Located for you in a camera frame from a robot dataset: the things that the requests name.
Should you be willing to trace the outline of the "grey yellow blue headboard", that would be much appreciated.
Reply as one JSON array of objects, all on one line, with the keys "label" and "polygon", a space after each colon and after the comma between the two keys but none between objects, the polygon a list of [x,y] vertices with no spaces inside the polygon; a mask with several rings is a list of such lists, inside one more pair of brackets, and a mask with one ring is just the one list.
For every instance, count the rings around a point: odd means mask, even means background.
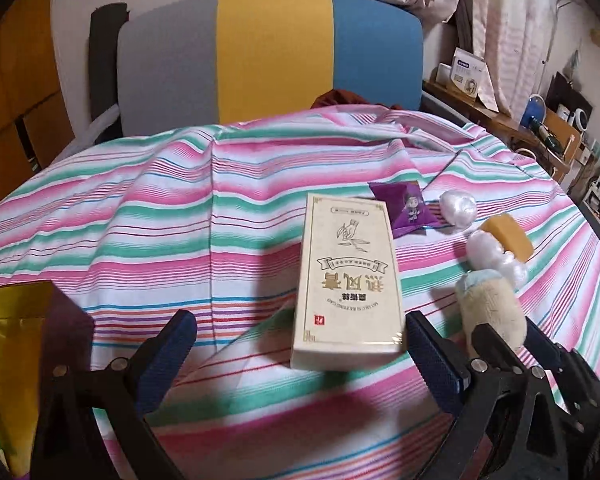
[{"label": "grey yellow blue headboard", "polygon": [[377,0],[180,0],[125,23],[125,136],[307,110],[330,90],[418,110],[416,16]]}]

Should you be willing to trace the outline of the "wooden side shelf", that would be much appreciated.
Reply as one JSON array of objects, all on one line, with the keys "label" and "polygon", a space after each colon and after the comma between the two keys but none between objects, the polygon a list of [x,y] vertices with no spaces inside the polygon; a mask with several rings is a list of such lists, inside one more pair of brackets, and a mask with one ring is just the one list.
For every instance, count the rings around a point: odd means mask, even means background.
[{"label": "wooden side shelf", "polygon": [[512,151],[520,151],[524,148],[531,152],[556,182],[562,183],[569,174],[576,154],[572,154],[570,160],[557,156],[543,144],[540,138],[530,130],[522,128],[513,118],[491,112],[477,102],[467,101],[435,82],[424,80],[422,91],[431,94],[471,122],[485,128],[486,131],[497,136]]}]

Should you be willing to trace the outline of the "cream tall carton box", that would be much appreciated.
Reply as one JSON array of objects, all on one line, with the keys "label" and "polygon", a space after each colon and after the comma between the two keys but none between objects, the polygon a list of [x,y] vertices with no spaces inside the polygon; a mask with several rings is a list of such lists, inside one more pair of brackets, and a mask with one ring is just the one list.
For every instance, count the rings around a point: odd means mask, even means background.
[{"label": "cream tall carton box", "polygon": [[308,194],[290,366],[373,370],[403,353],[404,330],[386,205]]}]

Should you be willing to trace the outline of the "striped pink green bedsheet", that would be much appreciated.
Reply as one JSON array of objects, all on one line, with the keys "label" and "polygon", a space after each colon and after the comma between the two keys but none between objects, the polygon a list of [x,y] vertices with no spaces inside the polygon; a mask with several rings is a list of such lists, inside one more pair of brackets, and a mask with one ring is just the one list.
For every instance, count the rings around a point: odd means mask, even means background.
[{"label": "striped pink green bedsheet", "polygon": [[191,479],[406,479],[449,427],[413,361],[289,365],[306,196],[415,182],[475,197],[534,253],[519,298],[600,378],[600,240],[535,162],[483,128],[343,106],[94,146],[0,203],[0,285],[50,280],[95,322],[92,363],[178,309],[198,339],[150,424]]}]

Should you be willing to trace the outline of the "white blue medicine box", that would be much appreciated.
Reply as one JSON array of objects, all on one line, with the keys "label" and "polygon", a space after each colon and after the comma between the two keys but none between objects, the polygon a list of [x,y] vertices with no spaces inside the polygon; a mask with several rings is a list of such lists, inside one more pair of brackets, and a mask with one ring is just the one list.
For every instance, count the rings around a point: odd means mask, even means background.
[{"label": "white blue medicine box", "polygon": [[474,100],[483,81],[486,63],[482,58],[456,48],[452,58],[448,88]]}]

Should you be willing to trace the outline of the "white pearly plastic packet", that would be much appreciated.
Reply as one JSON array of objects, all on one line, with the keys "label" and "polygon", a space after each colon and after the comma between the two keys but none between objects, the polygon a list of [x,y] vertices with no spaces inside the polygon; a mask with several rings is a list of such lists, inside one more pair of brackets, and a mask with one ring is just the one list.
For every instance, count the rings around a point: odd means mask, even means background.
[{"label": "white pearly plastic packet", "polygon": [[506,250],[489,232],[475,230],[466,240],[466,252],[472,270],[493,270],[520,289],[528,281],[527,266]]}]

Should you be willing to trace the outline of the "gold metal tin box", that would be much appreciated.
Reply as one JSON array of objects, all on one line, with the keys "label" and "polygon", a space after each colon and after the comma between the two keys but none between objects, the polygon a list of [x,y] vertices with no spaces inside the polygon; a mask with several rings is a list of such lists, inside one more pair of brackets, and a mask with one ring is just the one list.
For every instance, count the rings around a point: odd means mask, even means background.
[{"label": "gold metal tin box", "polygon": [[51,281],[0,286],[0,464],[30,470],[41,375],[91,366],[94,320]]}]

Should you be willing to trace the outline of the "wooden wardrobe panels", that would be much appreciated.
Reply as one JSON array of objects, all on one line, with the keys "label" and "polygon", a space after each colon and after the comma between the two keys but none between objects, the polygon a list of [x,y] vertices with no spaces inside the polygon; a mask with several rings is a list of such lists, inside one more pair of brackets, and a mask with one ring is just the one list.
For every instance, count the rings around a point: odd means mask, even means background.
[{"label": "wooden wardrobe panels", "polygon": [[52,0],[15,0],[0,21],[0,201],[74,139],[60,90]]}]

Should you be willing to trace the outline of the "black rolled mat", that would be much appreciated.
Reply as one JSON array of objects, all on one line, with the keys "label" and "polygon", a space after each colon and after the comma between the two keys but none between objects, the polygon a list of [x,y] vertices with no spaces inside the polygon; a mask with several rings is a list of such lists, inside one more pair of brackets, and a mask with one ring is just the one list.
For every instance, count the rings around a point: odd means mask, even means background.
[{"label": "black rolled mat", "polygon": [[87,43],[87,79],[93,120],[118,102],[118,36],[127,21],[129,9],[125,2],[108,3],[91,14]]}]

